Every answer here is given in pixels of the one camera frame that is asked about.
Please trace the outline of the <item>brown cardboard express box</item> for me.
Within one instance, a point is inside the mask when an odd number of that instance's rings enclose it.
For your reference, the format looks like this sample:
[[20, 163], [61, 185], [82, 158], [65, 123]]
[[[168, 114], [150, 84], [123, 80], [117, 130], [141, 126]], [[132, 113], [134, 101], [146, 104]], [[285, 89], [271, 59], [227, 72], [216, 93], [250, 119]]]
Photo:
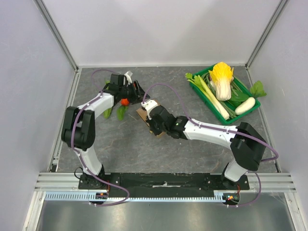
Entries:
[[139, 115], [139, 117], [145, 122], [151, 134], [155, 135], [158, 138], [160, 138], [161, 136], [165, 134], [165, 132], [163, 132], [158, 127], [158, 125], [154, 125], [154, 122], [152, 120], [149, 120], [148, 113], [145, 110], [145, 108], [142, 106], [142, 104], [141, 104], [141, 107], [136, 110], [136, 112]]

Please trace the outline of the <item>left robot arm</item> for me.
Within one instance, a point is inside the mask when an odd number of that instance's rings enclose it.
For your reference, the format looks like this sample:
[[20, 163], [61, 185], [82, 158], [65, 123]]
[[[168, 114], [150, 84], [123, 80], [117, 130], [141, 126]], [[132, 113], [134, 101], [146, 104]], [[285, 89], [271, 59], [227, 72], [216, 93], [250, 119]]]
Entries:
[[122, 99], [127, 99], [129, 104], [137, 104], [143, 98], [150, 98], [131, 76], [130, 71], [124, 74], [112, 73], [110, 82], [93, 99], [78, 107], [67, 107], [65, 111], [61, 139], [78, 156], [83, 171], [90, 175], [89, 184], [95, 189], [101, 189], [106, 182], [103, 165], [93, 146], [96, 118]]

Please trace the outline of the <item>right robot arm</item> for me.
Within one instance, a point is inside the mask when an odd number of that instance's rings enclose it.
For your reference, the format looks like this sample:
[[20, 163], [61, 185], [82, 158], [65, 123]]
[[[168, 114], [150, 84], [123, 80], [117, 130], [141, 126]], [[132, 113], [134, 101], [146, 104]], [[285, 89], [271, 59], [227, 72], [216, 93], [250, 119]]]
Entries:
[[146, 122], [154, 135], [165, 133], [174, 139], [206, 141], [231, 150], [234, 159], [227, 164], [220, 177], [221, 186], [232, 189], [248, 171], [257, 171], [265, 146], [243, 135], [231, 133], [232, 130], [250, 135], [264, 142], [263, 137], [248, 123], [238, 126], [221, 126], [203, 123], [185, 116], [175, 117], [161, 105], [142, 105], [146, 112]]

